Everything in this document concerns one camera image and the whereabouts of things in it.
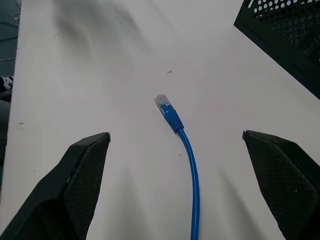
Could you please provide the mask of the black and white shoe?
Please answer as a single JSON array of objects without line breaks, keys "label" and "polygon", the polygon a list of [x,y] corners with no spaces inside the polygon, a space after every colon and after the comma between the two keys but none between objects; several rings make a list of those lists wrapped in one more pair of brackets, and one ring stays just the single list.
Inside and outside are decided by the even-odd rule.
[{"label": "black and white shoe", "polygon": [[0,76],[0,98],[12,93],[13,83],[13,76]]}]

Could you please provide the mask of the black perforated metal case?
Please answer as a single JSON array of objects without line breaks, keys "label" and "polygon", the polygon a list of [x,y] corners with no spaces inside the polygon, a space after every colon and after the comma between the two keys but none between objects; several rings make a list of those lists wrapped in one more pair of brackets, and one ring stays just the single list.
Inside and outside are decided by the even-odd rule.
[{"label": "black perforated metal case", "polygon": [[320,0],[243,0],[234,26],[320,100]]}]

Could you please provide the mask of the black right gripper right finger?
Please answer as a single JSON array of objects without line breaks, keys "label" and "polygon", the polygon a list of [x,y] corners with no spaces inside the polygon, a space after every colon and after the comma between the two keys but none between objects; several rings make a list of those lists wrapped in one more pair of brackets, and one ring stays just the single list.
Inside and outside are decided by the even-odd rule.
[{"label": "black right gripper right finger", "polygon": [[252,130],[242,139],[285,240],[320,240],[320,166],[287,139]]}]

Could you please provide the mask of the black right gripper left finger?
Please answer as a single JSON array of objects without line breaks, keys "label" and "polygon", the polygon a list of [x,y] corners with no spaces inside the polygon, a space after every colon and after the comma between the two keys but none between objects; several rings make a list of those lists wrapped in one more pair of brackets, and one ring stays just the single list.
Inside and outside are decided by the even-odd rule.
[{"label": "black right gripper left finger", "polygon": [[86,240],[98,202],[108,132],[72,144],[43,177],[0,240]]}]

